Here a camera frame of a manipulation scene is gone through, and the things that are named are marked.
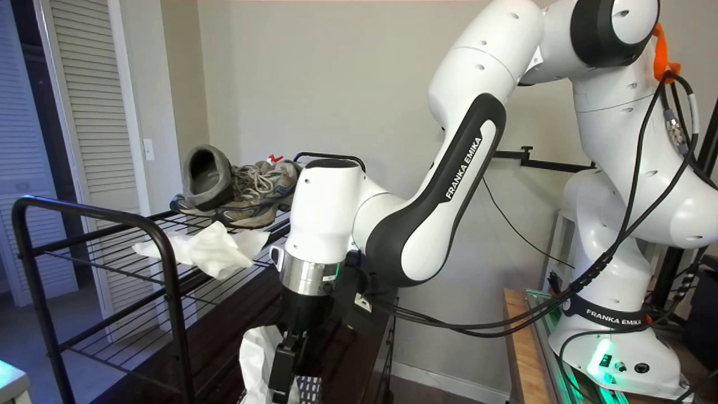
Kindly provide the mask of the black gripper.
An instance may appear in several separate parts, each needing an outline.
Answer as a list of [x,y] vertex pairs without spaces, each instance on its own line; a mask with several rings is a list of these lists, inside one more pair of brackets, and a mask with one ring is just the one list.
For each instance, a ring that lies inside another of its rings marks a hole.
[[366,332],[375,310],[345,297],[301,297],[282,294],[279,328],[282,340],[275,347],[268,393],[273,404],[286,404],[291,380],[301,368],[304,353],[322,351],[339,325]]

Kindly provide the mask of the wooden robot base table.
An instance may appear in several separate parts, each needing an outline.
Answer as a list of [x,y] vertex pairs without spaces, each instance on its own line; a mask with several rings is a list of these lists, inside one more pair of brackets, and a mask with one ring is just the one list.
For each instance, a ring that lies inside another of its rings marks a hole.
[[[507,336],[511,393],[510,404],[670,404],[669,400],[612,393],[562,368],[547,347],[552,322],[532,324]],[[691,395],[681,404],[718,404],[715,380],[684,347],[677,351]]]

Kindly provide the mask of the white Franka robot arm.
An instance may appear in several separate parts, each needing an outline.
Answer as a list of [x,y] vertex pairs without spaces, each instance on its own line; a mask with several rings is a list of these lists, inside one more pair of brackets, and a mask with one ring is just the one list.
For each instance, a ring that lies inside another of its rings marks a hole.
[[275,267],[291,304],[273,390],[291,368],[348,251],[360,251],[375,299],[430,281],[497,153],[504,101],[521,85],[566,79],[585,165],[566,187],[575,278],[547,301],[561,364],[608,390],[684,401],[677,355],[644,313],[649,243],[681,249],[718,241],[718,189],[696,165],[694,114],[665,97],[681,87],[659,28],[659,0],[488,0],[430,83],[445,143],[417,194],[387,196],[348,158],[301,171],[291,230]]

